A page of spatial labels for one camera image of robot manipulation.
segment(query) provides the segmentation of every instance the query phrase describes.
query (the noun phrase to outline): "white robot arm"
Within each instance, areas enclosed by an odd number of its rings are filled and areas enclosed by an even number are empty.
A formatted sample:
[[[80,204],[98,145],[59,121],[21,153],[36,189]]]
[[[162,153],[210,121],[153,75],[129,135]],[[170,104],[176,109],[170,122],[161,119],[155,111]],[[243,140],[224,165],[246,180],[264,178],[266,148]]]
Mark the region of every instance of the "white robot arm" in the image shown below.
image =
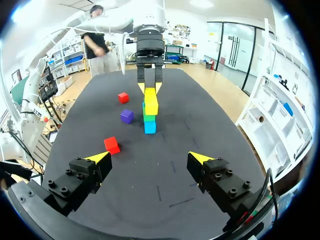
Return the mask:
[[[87,20],[84,12],[80,11],[73,14],[62,23],[61,29],[46,37],[34,48],[37,49],[36,52],[30,52],[24,57],[23,65],[26,66],[25,69],[29,72],[29,78],[25,83],[23,91],[22,113],[18,112],[13,105],[7,86],[3,80],[3,74],[1,76],[0,89],[12,117],[15,133],[23,140],[29,152],[34,153],[33,157],[42,164],[45,164],[47,161],[51,149],[49,141],[42,137],[42,131],[45,127],[44,120],[48,116],[43,112],[41,116],[23,112],[41,112],[37,106],[38,90],[46,67],[46,62],[42,59],[46,53],[70,29],[74,29],[79,35],[85,32],[121,33],[130,35],[131,37],[138,36],[143,31],[150,31],[150,33],[160,35],[165,31],[164,0],[132,0],[122,7],[112,9],[110,12],[110,15],[102,15]],[[0,137],[0,140],[2,139],[0,143],[0,161],[14,158],[30,163],[32,158],[22,150],[10,135],[6,133],[0,134],[2,135]],[[43,150],[38,151],[38,143],[40,145],[50,144],[50,146],[46,147],[48,152],[43,153]]]

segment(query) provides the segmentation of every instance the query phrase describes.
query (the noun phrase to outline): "ceiling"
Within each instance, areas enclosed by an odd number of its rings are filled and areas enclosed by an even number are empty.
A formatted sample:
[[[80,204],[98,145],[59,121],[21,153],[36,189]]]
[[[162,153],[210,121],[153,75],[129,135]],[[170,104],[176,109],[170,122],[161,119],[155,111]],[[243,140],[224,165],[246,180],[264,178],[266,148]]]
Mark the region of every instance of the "ceiling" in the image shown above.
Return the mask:
[[[45,28],[54,28],[77,11],[89,11],[94,4],[100,0],[41,0],[45,2],[42,9],[37,9],[39,16],[29,17],[34,19],[32,24],[12,24],[6,38],[3,40],[3,69],[8,70],[10,66],[17,63],[17,55],[38,41],[37,34]],[[130,0],[114,0],[115,5],[110,8],[122,6]],[[202,9],[190,5],[189,0],[165,0],[167,9],[179,9],[201,15],[205,18],[211,17],[241,17],[263,21],[268,18],[270,24],[274,25],[274,16],[271,5],[266,0],[209,0],[214,7]]]
[[[101,0],[51,0],[51,2],[86,12],[89,11],[95,4],[101,2]],[[114,2],[115,4],[112,6],[112,8],[126,4],[127,2],[130,2],[130,0],[115,0]]]

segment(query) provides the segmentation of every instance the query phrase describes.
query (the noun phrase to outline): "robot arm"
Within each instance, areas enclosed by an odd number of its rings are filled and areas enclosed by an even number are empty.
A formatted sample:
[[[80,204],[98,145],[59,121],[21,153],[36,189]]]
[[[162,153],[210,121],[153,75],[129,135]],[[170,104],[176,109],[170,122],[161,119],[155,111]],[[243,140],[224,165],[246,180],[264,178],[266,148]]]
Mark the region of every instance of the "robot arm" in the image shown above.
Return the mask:
[[[122,7],[111,9],[108,16],[102,15],[87,20],[86,18],[83,11],[73,14],[62,23],[61,29],[46,37],[40,44],[33,48],[32,52],[29,52],[24,57],[22,63],[25,66],[24,69],[29,72],[29,78],[25,83],[23,91],[22,114],[18,112],[13,105],[3,77],[0,81],[0,87],[6,100],[7,108],[13,118],[15,132],[26,143],[31,153],[34,152],[36,147],[35,142],[41,139],[40,136],[45,127],[43,122],[44,117],[48,117],[45,114],[41,114],[41,116],[28,114],[28,112],[40,112],[40,109],[37,109],[38,90],[42,74],[46,67],[46,62],[42,58],[70,29],[74,29],[79,35],[85,32],[94,32],[122,33],[123,36],[128,34],[131,37],[137,36],[139,86],[141,89],[145,86],[144,65],[146,63],[155,63],[156,65],[155,85],[158,87],[157,90],[159,90],[159,86],[162,83],[161,67],[163,60],[160,56],[164,52],[164,42],[162,41],[162,33],[165,31],[164,0],[132,0]],[[124,57],[121,57],[121,67],[124,69]],[[25,134],[25,130],[29,128],[36,128],[36,130],[32,132],[32,134],[27,135]],[[16,149],[19,149],[19,151],[17,151],[15,155],[21,155],[20,146],[17,146]],[[11,157],[7,155],[7,151],[3,151],[3,153],[3,160],[11,159]],[[24,153],[22,160],[29,163],[31,159]]]

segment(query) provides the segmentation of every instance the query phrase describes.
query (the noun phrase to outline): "blue block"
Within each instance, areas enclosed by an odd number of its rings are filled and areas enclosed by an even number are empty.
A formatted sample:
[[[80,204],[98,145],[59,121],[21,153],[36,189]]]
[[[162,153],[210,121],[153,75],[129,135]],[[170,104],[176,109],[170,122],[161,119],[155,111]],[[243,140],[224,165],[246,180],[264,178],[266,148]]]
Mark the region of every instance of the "blue block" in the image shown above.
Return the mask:
[[[156,121],[146,121],[144,123],[144,134],[155,134],[157,129]]]

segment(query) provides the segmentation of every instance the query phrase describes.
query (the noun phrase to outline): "purple cube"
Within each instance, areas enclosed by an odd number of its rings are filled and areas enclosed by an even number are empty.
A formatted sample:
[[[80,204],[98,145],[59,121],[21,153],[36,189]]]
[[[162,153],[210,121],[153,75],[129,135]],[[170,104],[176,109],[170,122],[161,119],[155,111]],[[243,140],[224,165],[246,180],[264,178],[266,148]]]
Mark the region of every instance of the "purple cube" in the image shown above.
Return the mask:
[[[120,116],[121,116],[122,122],[125,122],[126,124],[130,124],[134,119],[134,112],[128,109],[125,109],[123,110]]]

